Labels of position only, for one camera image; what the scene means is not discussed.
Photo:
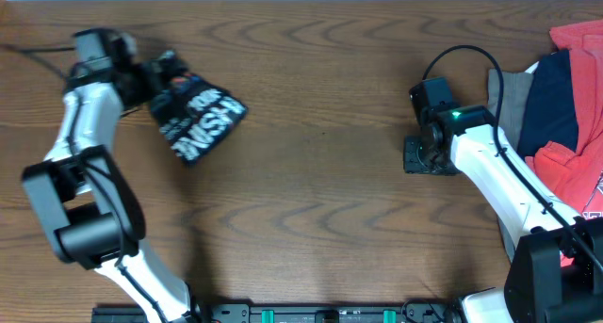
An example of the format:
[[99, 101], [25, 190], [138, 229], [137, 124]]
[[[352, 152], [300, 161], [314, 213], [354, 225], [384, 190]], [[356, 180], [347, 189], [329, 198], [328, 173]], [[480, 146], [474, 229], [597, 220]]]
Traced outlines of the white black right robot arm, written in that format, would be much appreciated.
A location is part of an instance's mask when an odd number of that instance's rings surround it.
[[408, 173], [464, 174], [506, 227], [514, 257], [503, 286], [466, 295], [449, 322], [595, 322], [602, 318], [602, 221], [557, 199], [483, 106], [418, 106]]

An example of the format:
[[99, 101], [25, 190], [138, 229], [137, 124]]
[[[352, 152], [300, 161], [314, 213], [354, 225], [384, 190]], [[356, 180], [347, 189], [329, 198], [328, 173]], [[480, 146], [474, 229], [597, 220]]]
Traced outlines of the black orange-patterned jersey shirt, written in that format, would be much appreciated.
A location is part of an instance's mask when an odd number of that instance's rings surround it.
[[149, 111], [173, 153], [195, 165], [245, 118], [248, 107], [227, 89], [189, 70], [172, 50], [151, 62], [155, 96]]

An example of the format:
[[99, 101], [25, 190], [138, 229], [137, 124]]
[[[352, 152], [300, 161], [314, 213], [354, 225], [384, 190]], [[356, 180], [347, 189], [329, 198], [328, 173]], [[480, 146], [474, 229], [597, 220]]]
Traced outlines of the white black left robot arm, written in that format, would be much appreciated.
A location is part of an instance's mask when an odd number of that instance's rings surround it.
[[117, 284], [148, 322], [203, 322], [185, 280], [146, 239], [139, 201], [111, 154], [125, 110], [193, 82], [173, 52], [135, 64], [129, 55], [75, 63], [66, 83], [64, 119], [43, 161], [24, 169], [22, 185], [54, 254]]

